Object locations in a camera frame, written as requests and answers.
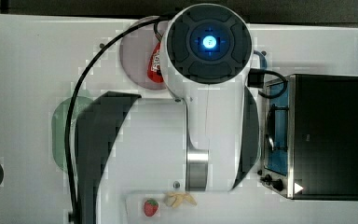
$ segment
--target beige toy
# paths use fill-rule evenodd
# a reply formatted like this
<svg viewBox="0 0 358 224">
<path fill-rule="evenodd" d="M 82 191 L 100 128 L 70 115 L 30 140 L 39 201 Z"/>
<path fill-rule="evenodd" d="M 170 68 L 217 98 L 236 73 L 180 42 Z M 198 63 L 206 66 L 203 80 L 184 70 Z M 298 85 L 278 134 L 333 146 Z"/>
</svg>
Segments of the beige toy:
<svg viewBox="0 0 358 224">
<path fill-rule="evenodd" d="M 197 202 L 194 200 L 193 196 L 187 192 L 166 193 L 165 204 L 169 207 L 177 208 L 183 202 L 183 200 L 186 200 L 193 205 L 197 205 Z"/>
</svg>

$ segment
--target black cable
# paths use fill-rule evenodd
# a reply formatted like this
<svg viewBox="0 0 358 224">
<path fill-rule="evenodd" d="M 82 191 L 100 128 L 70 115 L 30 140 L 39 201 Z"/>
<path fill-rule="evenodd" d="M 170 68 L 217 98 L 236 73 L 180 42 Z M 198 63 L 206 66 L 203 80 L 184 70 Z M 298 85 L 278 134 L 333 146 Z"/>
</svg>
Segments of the black cable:
<svg viewBox="0 0 358 224">
<path fill-rule="evenodd" d="M 260 51 L 254 50 L 254 54 L 256 54 L 260 59 L 260 68 L 261 69 L 267 69 L 267 60 L 264 54 L 262 54 Z"/>
<path fill-rule="evenodd" d="M 274 99 L 274 98 L 277 98 L 277 97 L 280 97 L 284 94 L 284 92 L 286 91 L 287 89 L 287 80 L 284 76 L 282 76 L 281 74 L 277 73 L 277 72 L 274 72 L 274 71 L 269 71 L 269 70 L 264 70 L 264 69 L 255 69 L 255 68 L 251 68 L 251 70 L 249 71 L 249 75 L 259 75 L 259 76 L 264 76 L 265 74 L 270 74 L 270 75 L 273 75 L 275 77 L 278 77 L 282 83 L 283 83 L 283 88 L 281 89 L 280 92 L 274 94 L 274 95 L 267 95 L 265 94 L 264 92 L 262 91 L 259 91 L 258 94 L 264 98 L 267 98 L 267 99 Z"/>
<path fill-rule="evenodd" d="M 125 32 L 121 33 L 120 35 L 116 36 L 114 39 L 109 41 L 89 62 L 86 69 L 83 71 L 82 75 L 80 76 L 79 80 L 76 83 L 74 93 L 72 94 L 71 103 L 69 104 L 68 114 L 66 116 L 66 122 L 65 122 L 65 137 L 64 137 L 64 145 L 65 145 L 65 155 L 66 155 L 66 166 L 68 169 L 68 177 L 69 177 L 69 189 L 71 192 L 71 201 L 72 201 L 72 215 L 70 215 L 70 219 L 74 221 L 75 224 L 78 224 L 80 222 L 81 216 L 78 207 L 78 202 L 76 198 L 76 189 L 75 189 L 75 177 L 74 177 L 74 169 L 72 166 L 72 157 L 71 157 L 71 148 L 70 148 L 70 127 L 71 127 L 71 120 L 72 120 L 72 114 L 74 112 L 75 107 L 75 101 L 78 95 L 78 92 L 80 90 L 80 86 L 83 83 L 83 80 L 86 78 L 86 75 L 89 73 L 92 66 L 97 62 L 97 60 L 112 46 L 114 45 L 120 38 L 123 36 L 131 33 L 132 31 L 135 31 L 141 27 L 144 27 L 149 24 L 153 24 L 159 21 L 168 20 L 169 17 L 158 17 L 157 19 L 142 22 L 138 25 L 130 27 Z"/>
<path fill-rule="evenodd" d="M 156 38 L 158 39 L 158 41 L 161 41 L 162 39 L 162 34 L 159 33 L 158 31 L 158 22 L 155 22 L 153 25 L 153 31 L 155 33 Z"/>
<path fill-rule="evenodd" d="M 153 25 L 153 31 L 154 31 L 155 36 L 156 36 L 156 38 L 158 39 L 158 41 L 161 41 L 161 39 L 162 39 L 162 34 L 160 34 L 159 31 L 158 31 L 158 24 L 159 24 L 161 21 L 168 21 L 168 20 L 170 20 L 170 19 L 173 18 L 177 13 L 178 13 L 178 11 L 171 11 L 171 12 L 164 13 L 164 14 L 162 14 L 161 16 L 159 16 L 159 17 L 161 18 L 161 20 L 160 20 L 160 21 L 157 21 L 156 23 L 154 23 L 154 25 Z"/>
</svg>

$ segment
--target red fruit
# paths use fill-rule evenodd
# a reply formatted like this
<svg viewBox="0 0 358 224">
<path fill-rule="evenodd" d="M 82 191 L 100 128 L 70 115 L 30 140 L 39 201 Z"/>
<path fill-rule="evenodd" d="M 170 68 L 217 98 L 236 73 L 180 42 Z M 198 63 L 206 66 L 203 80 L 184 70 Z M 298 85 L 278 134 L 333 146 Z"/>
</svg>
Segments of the red fruit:
<svg viewBox="0 0 358 224">
<path fill-rule="evenodd" d="M 152 217 L 158 210 L 158 203 L 154 199 L 148 199 L 145 202 L 144 211 L 147 217 Z"/>
</svg>

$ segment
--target oven window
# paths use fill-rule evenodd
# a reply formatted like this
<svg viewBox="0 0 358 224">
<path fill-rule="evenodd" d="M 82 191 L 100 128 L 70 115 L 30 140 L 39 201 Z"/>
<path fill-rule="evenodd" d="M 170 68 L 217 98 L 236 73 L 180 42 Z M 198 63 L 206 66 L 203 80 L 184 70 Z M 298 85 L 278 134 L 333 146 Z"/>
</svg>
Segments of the oven window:
<svg viewBox="0 0 358 224">
<path fill-rule="evenodd" d="M 275 84 L 269 86 L 269 94 L 278 93 L 283 87 L 283 84 Z M 279 173 L 281 175 L 287 175 L 287 117 L 289 98 L 288 90 L 275 99 L 270 99 L 268 104 L 268 111 L 271 113 L 267 122 L 273 122 L 268 125 L 269 135 L 268 147 L 265 147 L 268 156 L 267 169 L 270 171 Z"/>
</svg>

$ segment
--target red object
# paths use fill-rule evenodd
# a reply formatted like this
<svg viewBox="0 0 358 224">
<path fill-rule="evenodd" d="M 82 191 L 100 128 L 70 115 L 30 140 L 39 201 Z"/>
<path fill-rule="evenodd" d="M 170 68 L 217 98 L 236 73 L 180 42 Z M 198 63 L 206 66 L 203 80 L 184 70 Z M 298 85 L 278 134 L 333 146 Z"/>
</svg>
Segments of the red object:
<svg viewBox="0 0 358 224">
<path fill-rule="evenodd" d="M 144 211 L 147 217 L 152 217 L 158 210 L 158 203 L 154 199 L 148 199 L 145 202 Z"/>
<path fill-rule="evenodd" d="M 147 66 L 147 76 L 154 82 L 161 83 L 164 81 L 159 70 L 159 46 L 160 42 L 156 45 L 153 50 L 152 56 L 150 57 L 149 65 Z"/>
</svg>

